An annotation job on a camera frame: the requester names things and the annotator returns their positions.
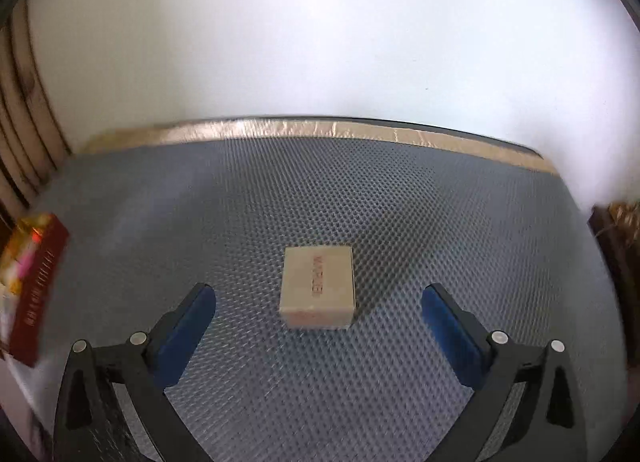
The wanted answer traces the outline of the grey mesh table mat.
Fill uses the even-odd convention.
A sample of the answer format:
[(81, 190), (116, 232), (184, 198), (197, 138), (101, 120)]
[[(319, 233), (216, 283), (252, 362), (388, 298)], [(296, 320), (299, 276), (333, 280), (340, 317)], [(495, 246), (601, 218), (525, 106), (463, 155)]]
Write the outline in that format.
[[(562, 341), (588, 456), (628, 407), (608, 269), (559, 176), (463, 153), (258, 138), (79, 155), (37, 208), (70, 233), (36, 367), (16, 366), (45, 426), (73, 341), (148, 330), (198, 282), (216, 316), (168, 398), (216, 461), (422, 461), (470, 398), (420, 313), (443, 285), (483, 325)], [(290, 329), (285, 249), (349, 245), (348, 329)]]

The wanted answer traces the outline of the tan cardboard box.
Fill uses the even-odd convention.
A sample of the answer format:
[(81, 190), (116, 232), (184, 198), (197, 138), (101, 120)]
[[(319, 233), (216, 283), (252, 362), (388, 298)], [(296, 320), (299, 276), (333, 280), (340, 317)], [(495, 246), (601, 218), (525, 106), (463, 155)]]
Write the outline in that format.
[(355, 312), (352, 247), (285, 249), (279, 313), (290, 329), (348, 329)]

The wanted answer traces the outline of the beige patterned curtain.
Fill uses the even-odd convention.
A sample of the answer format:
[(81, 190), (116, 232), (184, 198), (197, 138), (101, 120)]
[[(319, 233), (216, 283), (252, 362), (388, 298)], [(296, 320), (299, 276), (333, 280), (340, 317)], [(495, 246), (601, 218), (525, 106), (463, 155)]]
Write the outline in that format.
[(12, 225), (72, 154), (38, 71), (27, 0), (1, 26), (1, 220)]

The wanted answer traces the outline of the red gold toffee tin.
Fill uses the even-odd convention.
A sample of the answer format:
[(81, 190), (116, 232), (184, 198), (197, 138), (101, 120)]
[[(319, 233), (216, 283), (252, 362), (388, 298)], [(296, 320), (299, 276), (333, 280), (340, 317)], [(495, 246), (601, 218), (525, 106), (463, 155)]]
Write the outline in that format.
[(27, 367), (38, 359), (40, 329), (68, 237), (54, 214), (27, 216), (1, 254), (1, 352)]

